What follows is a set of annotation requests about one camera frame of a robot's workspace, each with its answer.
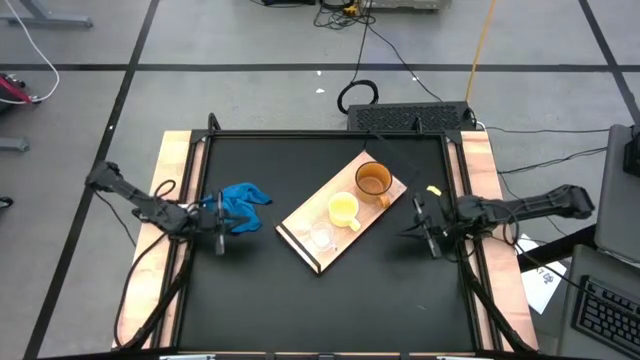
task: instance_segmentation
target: white cable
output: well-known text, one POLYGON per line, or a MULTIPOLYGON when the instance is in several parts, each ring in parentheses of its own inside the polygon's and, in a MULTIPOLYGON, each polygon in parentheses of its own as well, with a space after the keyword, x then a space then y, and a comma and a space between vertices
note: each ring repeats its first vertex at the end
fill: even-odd
MULTIPOLYGON (((51 64, 49 59, 47 59, 47 57, 44 56, 42 51, 40 51, 40 49, 38 49, 36 44, 33 42, 33 39, 31 38, 31 35, 29 34, 29 30, 27 30, 27 27, 24 26, 24 23, 22 22, 22 19, 20 19, 20 16, 18 16, 18 13, 16 13, 15 9, 13 8, 13 6, 11 6, 11 3, 9 2, 9 0, 4 0, 4 2, 9 7, 9 10, 11 10, 11 12, 13 13, 13 16, 16 17, 16 20, 18 20, 18 23, 20 23, 20 26, 22 26, 22 29, 24 30, 25 35, 27 35, 27 39, 29 39, 29 42, 31 43, 31 46, 33 46, 33 48, 40 55, 40 57, 42 57, 42 60, 44 60, 47 63, 47 65, 49 65, 49 67, 51 67, 51 70, 53 70, 53 73, 56 74, 56 83, 53 85, 53 88, 51 88, 51 91, 49 91, 49 93, 46 96, 43 96, 43 97, 32 96, 32 99, 33 99, 34 102, 35 101, 47 100, 49 97, 51 97, 51 95, 53 95, 53 93, 58 88, 58 84, 60 84, 60 74, 58 74, 58 70, 56 70, 56 68, 51 64)), ((0 102, 7 103, 7 104, 15 104, 15 105, 26 104, 25 101, 11 101, 11 100, 5 100, 5 99, 0 99, 0 102)))

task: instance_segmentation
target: black table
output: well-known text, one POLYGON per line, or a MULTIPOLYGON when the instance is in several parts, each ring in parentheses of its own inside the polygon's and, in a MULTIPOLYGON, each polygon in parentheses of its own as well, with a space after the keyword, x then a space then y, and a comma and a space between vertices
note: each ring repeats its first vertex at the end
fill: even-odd
MULTIPOLYGON (((197 139, 202 134, 194 134, 197 139)), ((274 199, 257 206, 261 229, 194 245, 177 345, 185 351, 465 352, 477 343, 458 265, 425 243, 397 237, 412 224, 411 194, 453 190, 443 135, 221 132, 208 143, 200 194, 250 181, 274 199), (322 275, 274 230, 365 145, 407 192, 322 275)))

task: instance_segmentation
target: yellow object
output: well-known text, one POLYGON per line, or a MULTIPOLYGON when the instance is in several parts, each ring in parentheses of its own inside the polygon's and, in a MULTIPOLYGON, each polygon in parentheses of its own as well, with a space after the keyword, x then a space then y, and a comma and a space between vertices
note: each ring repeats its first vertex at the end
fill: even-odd
POLYGON ((440 189, 438 189, 437 187, 435 187, 433 185, 427 186, 427 191, 431 191, 432 193, 436 194, 436 196, 442 195, 442 191, 440 191, 440 189))
POLYGON ((469 75, 469 83, 467 84, 467 95, 464 97, 464 100, 466 102, 469 102, 469 98, 471 97, 471 87, 473 85, 473 78, 476 76, 476 66, 478 64, 478 59, 480 58, 480 51, 482 51, 482 46, 484 45, 484 38, 487 36, 487 32, 489 32, 489 25, 491 24, 491 18, 493 17, 493 8, 495 8, 495 6, 496 0, 491 0, 491 7, 489 8, 489 13, 484 20, 482 34, 480 35, 480 41, 478 42, 478 47, 476 48, 476 56, 473 58, 473 65, 471 66, 471 75, 469 75))
POLYGON ((347 16, 356 16, 358 14, 358 5, 353 4, 349 7, 342 9, 342 13, 347 16))
POLYGON ((335 226, 350 227, 353 231, 360 230, 358 214, 358 199, 348 192, 339 192, 329 200, 329 219, 335 226))

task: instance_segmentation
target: gray floor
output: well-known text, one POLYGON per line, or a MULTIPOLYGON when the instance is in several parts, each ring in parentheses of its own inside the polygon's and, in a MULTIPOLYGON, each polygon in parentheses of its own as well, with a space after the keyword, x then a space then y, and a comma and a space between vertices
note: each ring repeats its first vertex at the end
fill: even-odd
MULTIPOLYGON (((54 63, 126 64, 150 0, 52 0, 51 9, 90 15, 95 27, 34 29, 32 35, 54 63)), ((590 0, 620 64, 640 64, 634 0, 590 0)), ((374 27, 410 63, 470 64, 490 0, 454 0, 432 13, 374 13, 374 27)), ((0 2, 0 12, 6 10, 0 2)), ((353 63, 362 27, 340 32, 312 26, 316 8, 270 9, 248 0, 161 0, 140 62, 146 64, 353 63)), ((0 65, 41 63, 20 29, 0 23, 0 65)), ((391 49, 367 37, 366 63, 397 63, 391 49)), ((483 64, 577 64, 606 62, 576 0, 500 1, 482 53, 483 64)), ((49 72, 17 72, 33 92, 46 92, 49 72)), ((21 358, 65 243, 82 181, 95 158, 123 79, 122 72, 62 72, 58 92, 38 107, 22 107, 0 119, 3 136, 26 135, 25 154, 0 153, 0 191, 15 206, 0 213, 0 358, 21 358)), ((464 98, 467 72, 420 72, 446 100, 464 98)), ((348 71, 137 72, 107 159, 147 188, 166 130, 202 128, 214 111, 225 129, 344 129, 335 99, 351 79, 348 71)), ((624 74, 640 93, 640 74, 624 74)), ((374 80, 381 102, 431 101, 406 72, 361 72, 374 80)), ((349 103, 369 100, 354 89, 349 103)), ((613 76, 602 73, 481 72, 471 99, 479 119, 509 129, 594 129, 632 124, 613 76)), ((491 132, 499 169, 559 158, 606 144, 606 134, 513 135, 491 132)), ((599 198, 604 156, 580 158, 506 180, 518 195, 561 184, 584 186, 599 198)), ((113 201, 129 227, 130 207, 113 201)), ((595 221, 558 220, 572 232, 595 221)), ((523 224, 532 238, 560 234, 544 220, 523 224)), ((106 351, 132 247, 101 202, 89 209, 76 253, 51 319, 40 356, 106 351)), ((543 348, 553 344, 556 317, 550 305, 534 317, 543 348)))

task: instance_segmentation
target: red object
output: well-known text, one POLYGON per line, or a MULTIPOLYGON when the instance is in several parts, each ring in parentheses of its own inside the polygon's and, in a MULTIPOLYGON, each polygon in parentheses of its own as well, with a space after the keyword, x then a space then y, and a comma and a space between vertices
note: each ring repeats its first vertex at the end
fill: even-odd
POLYGON ((0 86, 7 89, 7 91, 11 93, 11 95, 15 96, 16 98, 24 101, 27 104, 31 104, 31 98, 29 97, 29 95, 27 95, 25 92, 23 92, 19 88, 11 85, 3 76, 0 76, 0 86))

